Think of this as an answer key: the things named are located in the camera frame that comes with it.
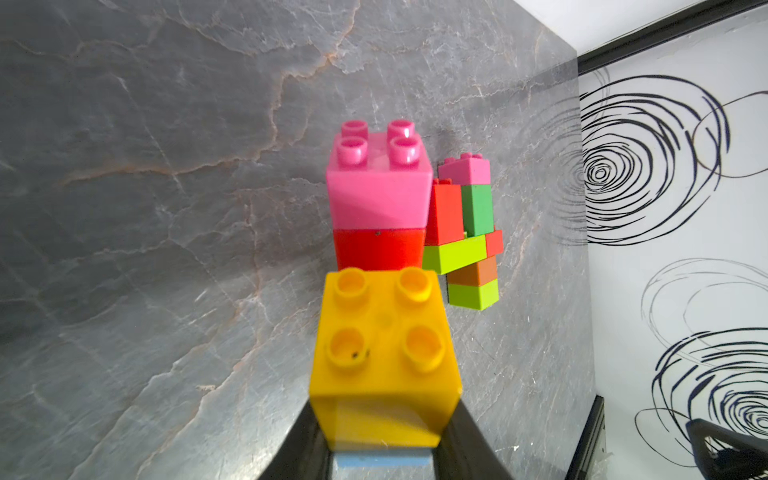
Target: black frame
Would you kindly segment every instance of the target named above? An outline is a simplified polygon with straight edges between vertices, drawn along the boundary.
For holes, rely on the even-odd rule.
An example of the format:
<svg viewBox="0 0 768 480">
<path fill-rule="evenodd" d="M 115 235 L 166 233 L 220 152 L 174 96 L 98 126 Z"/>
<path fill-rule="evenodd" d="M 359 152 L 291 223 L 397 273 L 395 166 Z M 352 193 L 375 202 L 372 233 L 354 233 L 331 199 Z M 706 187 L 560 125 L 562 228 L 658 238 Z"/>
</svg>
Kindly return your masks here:
<svg viewBox="0 0 768 480">
<path fill-rule="evenodd" d="M 576 452 L 571 460 L 571 467 L 565 475 L 565 480 L 584 480 L 589 475 L 594 452 L 598 448 L 598 439 L 605 425 L 605 400 L 595 396 L 592 409 L 587 417 L 587 424 L 581 432 L 581 438 L 576 445 Z"/>
<path fill-rule="evenodd" d="M 578 74 L 603 68 L 640 51 L 768 3 L 768 0 L 706 0 L 579 56 Z"/>
</svg>

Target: red brick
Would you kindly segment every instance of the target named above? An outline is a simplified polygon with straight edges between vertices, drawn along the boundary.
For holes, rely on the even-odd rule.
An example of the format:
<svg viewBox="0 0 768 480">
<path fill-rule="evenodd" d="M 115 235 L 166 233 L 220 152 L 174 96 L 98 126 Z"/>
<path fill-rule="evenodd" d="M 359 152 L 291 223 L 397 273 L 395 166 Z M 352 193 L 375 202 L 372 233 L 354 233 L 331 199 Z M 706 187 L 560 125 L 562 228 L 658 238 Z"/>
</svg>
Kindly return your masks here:
<svg viewBox="0 0 768 480">
<path fill-rule="evenodd" d="M 489 257 L 504 252 L 504 239 L 501 230 L 494 230 L 485 234 L 485 252 Z"/>
<path fill-rule="evenodd" d="M 434 179 L 425 245 L 445 245 L 459 240 L 464 240 L 462 187 L 450 179 Z"/>
<path fill-rule="evenodd" d="M 422 266 L 423 228 L 397 230 L 334 230 L 336 265 L 339 270 L 400 270 Z"/>
</svg>

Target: yellow brick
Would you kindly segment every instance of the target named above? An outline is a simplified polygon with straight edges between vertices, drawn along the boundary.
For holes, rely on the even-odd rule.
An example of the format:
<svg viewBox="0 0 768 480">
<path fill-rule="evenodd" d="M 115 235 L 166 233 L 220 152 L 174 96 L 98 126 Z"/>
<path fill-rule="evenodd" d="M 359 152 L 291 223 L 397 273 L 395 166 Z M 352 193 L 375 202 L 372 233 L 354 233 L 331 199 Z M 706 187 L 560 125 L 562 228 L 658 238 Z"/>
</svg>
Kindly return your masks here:
<svg viewBox="0 0 768 480">
<path fill-rule="evenodd" d="M 310 403 L 332 450 L 435 447 L 461 394 L 434 272 L 326 276 Z"/>
</svg>

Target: lego duplo brick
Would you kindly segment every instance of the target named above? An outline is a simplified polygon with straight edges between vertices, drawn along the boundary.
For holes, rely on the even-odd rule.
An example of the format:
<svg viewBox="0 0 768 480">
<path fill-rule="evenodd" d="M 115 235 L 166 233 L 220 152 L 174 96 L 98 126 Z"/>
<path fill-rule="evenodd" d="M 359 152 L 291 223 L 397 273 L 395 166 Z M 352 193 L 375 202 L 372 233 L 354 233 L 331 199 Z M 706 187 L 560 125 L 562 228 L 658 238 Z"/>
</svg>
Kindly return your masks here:
<svg viewBox="0 0 768 480">
<path fill-rule="evenodd" d="M 463 153 L 461 158 L 446 158 L 437 169 L 438 177 L 454 185 L 490 185 L 491 163 L 480 154 Z"/>
<path fill-rule="evenodd" d="M 448 303 L 474 310 L 485 310 L 498 302 L 498 280 L 482 286 L 448 284 Z"/>
<path fill-rule="evenodd" d="M 348 121 L 333 142 L 326 170 L 334 230 L 425 228 L 432 165 L 412 122 L 395 120 L 369 133 Z"/>
<path fill-rule="evenodd" d="M 400 270 L 422 265 L 425 229 L 334 230 L 336 265 L 363 270 Z"/>
<path fill-rule="evenodd" d="M 493 198 L 490 185 L 462 185 L 464 230 L 470 237 L 493 231 Z"/>
<path fill-rule="evenodd" d="M 424 270 L 434 270 L 443 275 L 485 258 L 485 238 L 472 237 L 445 245 L 424 247 Z"/>
<path fill-rule="evenodd" d="M 434 272 L 326 276 L 310 403 L 333 451 L 435 447 L 461 394 Z"/>
<path fill-rule="evenodd" d="M 493 230 L 485 234 L 485 251 L 489 257 L 504 252 L 504 238 L 501 230 Z"/>
<path fill-rule="evenodd" d="M 454 285 L 482 286 L 497 278 L 496 257 L 489 257 L 449 272 L 447 281 Z"/>
<path fill-rule="evenodd" d="M 425 245 L 443 245 L 464 239 L 462 188 L 450 180 L 434 179 L 429 198 Z"/>
</svg>

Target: pink brick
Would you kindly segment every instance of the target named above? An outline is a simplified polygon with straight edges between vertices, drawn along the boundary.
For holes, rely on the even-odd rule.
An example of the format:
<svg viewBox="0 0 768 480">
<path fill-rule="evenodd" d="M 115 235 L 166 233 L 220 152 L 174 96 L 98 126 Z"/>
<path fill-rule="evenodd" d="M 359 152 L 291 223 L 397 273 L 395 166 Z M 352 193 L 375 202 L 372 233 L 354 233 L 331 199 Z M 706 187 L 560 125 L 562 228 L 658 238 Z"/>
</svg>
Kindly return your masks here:
<svg viewBox="0 0 768 480">
<path fill-rule="evenodd" d="M 458 160 L 446 158 L 437 171 L 442 180 L 450 178 L 454 185 L 491 184 L 491 163 L 480 154 L 464 153 Z"/>
<path fill-rule="evenodd" d="M 408 121 L 381 133 L 361 123 L 346 122 L 333 141 L 326 170 L 333 228 L 425 228 L 432 165 L 421 136 Z"/>
</svg>

